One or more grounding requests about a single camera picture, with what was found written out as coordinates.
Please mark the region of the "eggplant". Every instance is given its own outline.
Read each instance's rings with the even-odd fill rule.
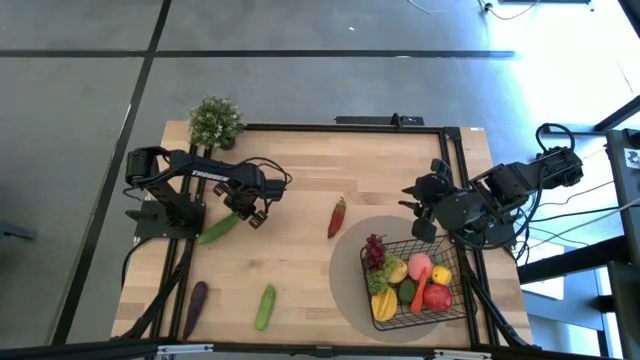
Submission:
[[[189,335],[193,332],[198,322],[198,317],[202,312],[204,303],[207,300],[207,292],[209,287],[204,281],[198,281],[196,286],[193,287],[191,293],[191,300],[189,302],[189,309],[187,310],[187,320],[184,323],[184,330],[182,331],[182,340],[186,341]]]

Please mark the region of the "plant pot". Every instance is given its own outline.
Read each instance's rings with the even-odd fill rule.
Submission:
[[[236,138],[231,138],[231,140],[229,140],[227,143],[224,144],[220,144],[220,149],[221,150],[231,150],[234,147],[236,147]]]

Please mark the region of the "gray floor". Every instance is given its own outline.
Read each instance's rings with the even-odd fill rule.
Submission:
[[[401,0],[174,1],[160,48],[482,49],[522,56],[157,59],[129,148],[157,144],[167,120],[185,119],[205,94],[215,94],[236,101],[248,122],[331,123],[338,115],[400,112],[424,116],[429,125],[483,127],[495,163],[527,161],[539,151],[533,131],[540,123],[597,122],[640,89],[632,66],[639,46],[615,2],[598,1],[595,12],[541,5],[508,22],[484,19],[473,0],[418,3],[431,13]],[[0,0],[0,49],[144,49],[160,5]],[[496,7],[506,14],[525,8]],[[634,42],[612,41],[623,38]],[[46,341],[140,65],[139,59],[0,59],[0,219],[39,232],[33,243],[0,241],[0,348]],[[579,153],[601,144],[581,139]],[[585,164],[592,174],[610,176],[606,161]],[[582,186],[599,184],[596,175]],[[70,341],[110,334],[134,229],[124,210],[138,206],[120,195],[123,187],[119,181]],[[591,243],[620,232],[614,218],[572,236]],[[537,343],[566,349],[549,339],[570,330],[536,319],[532,326]]]

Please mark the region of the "green cucumber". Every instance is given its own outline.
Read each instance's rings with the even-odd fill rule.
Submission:
[[[271,312],[276,304],[276,289],[271,285],[267,285],[262,293],[262,299],[260,300],[260,306],[256,313],[256,319],[253,321],[253,327],[256,330],[264,330],[269,324],[269,318]]]
[[[200,235],[200,237],[198,238],[198,244],[208,244],[216,240],[217,238],[231,230],[239,221],[240,218],[237,217],[236,214],[231,213],[231,215],[218,221],[209,230],[207,230],[207,232]]]

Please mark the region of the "carrot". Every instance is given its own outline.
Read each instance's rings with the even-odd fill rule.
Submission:
[[[424,292],[424,287],[426,285],[427,285],[427,269],[424,269],[422,271],[422,275],[420,275],[418,290],[416,291],[416,295],[413,297],[413,301],[409,306],[409,311],[414,313],[422,311],[422,293]]]
[[[207,299],[207,290],[208,286],[204,281],[198,281],[196,286],[193,287],[189,309],[187,310],[187,320],[184,323],[184,330],[182,332],[183,341],[187,340],[196,327],[196,322],[198,321],[204,302]]]
[[[344,198],[340,198],[340,201],[336,204],[336,207],[333,208],[333,214],[331,214],[331,221],[329,222],[329,236],[331,239],[337,232],[340,230],[342,226],[342,222],[344,221],[344,213],[347,210],[347,203],[344,202]]]

